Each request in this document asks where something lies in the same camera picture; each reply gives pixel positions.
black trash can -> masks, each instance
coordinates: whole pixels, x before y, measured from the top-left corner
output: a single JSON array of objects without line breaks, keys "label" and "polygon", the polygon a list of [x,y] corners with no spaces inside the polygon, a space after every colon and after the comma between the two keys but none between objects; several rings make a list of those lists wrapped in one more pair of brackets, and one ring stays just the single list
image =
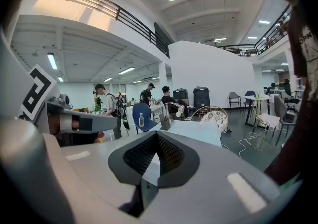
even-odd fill
[{"label": "black trash can", "polygon": [[193,90],[193,106],[195,110],[201,107],[210,106],[209,89],[206,87],[194,88]]}]

t-shirt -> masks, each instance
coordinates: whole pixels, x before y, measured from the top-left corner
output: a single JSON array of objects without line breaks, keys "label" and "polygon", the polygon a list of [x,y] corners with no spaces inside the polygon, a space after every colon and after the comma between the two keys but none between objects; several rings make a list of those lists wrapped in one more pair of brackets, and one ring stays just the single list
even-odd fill
[{"label": "t-shirt", "polygon": [[166,103],[177,103],[176,101],[175,101],[175,99],[174,98],[172,98],[171,96],[163,96],[162,97],[162,102],[163,102],[163,104],[164,105],[166,105]]},{"label": "t-shirt", "polygon": [[144,103],[146,103],[147,105],[149,105],[149,100],[147,99],[148,97],[151,97],[151,93],[148,89],[146,89],[144,91]]}]

column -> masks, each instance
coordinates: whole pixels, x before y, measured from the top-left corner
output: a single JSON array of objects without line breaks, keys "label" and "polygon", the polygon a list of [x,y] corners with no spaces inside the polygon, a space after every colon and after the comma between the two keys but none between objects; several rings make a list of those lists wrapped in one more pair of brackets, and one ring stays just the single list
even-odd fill
[{"label": "column", "polygon": [[255,93],[258,91],[260,95],[264,94],[264,85],[263,85],[263,72],[262,66],[260,65],[253,65],[254,68],[254,77],[255,77]]},{"label": "column", "polygon": [[296,83],[297,77],[294,74],[294,61],[292,57],[292,52],[290,51],[290,48],[287,48],[284,52],[285,52],[285,56],[288,63],[290,90],[291,92],[294,92],[294,90],[297,89],[297,83]]},{"label": "column", "polygon": [[158,64],[159,77],[160,77],[160,88],[167,86],[167,72],[165,70],[165,62],[160,62]]}]

black mesh vent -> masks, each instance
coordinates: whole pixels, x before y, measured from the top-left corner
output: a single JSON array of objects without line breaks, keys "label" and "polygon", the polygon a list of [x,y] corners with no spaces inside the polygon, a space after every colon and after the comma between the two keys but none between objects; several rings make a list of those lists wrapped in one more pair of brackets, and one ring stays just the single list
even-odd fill
[{"label": "black mesh vent", "polygon": [[124,154],[125,163],[141,176],[145,173],[156,153],[156,137],[157,135],[154,134]]},{"label": "black mesh vent", "polygon": [[184,152],[163,137],[157,137],[159,145],[156,152],[160,160],[160,175],[165,175],[181,165]]}]

blue chair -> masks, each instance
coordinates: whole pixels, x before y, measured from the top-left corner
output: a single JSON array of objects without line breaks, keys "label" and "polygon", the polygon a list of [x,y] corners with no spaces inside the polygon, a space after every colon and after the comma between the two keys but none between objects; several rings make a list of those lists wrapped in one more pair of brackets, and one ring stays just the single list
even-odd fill
[{"label": "blue chair", "polygon": [[[255,91],[248,91],[248,92],[245,94],[245,96],[253,96],[253,95],[256,97]],[[246,106],[249,106],[250,104],[252,105],[253,102],[254,102],[254,101],[251,102],[249,99],[246,99],[246,100],[245,100],[245,102],[243,103],[243,105],[244,105],[244,113],[245,113],[245,107],[246,107]]]},{"label": "blue chair", "polygon": [[[133,106],[132,113],[133,113],[133,119],[134,119],[134,124],[136,126],[137,134],[138,134],[138,129],[140,129],[142,132],[145,132],[145,131],[148,131],[157,125],[156,122],[154,122],[150,119],[151,109],[145,103],[135,104]],[[144,117],[144,126],[143,127],[139,126],[140,113],[142,113],[143,117]]]}]

